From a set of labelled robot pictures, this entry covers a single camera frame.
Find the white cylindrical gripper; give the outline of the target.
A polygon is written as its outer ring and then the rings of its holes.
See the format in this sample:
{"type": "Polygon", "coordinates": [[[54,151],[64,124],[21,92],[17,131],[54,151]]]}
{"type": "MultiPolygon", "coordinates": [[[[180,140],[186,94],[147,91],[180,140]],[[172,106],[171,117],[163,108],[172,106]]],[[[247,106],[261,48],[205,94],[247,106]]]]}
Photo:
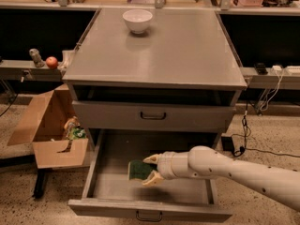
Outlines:
{"type": "Polygon", "coordinates": [[[188,166],[188,152],[154,154],[146,157],[143,162],[156,164],[158,170],[158,172],[153,170],[143,174],[142,184],[146,187],[158,185],[164,178],[172,180],[191,177],[191,169],[188,166]]]}

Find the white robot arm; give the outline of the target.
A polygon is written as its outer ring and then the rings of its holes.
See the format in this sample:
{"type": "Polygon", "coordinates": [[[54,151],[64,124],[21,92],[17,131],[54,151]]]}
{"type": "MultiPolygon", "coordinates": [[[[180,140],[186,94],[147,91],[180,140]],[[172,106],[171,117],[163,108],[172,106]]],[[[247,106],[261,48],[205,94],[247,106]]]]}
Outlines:
{"type": "Polygon", "coordinates": [[[300,211],[300,172],[233,159],[206,146],[154,154],[143,162],[157,165],[157,171],[143,182],[145,186],[162,180],[222,176],[300,211]]]}

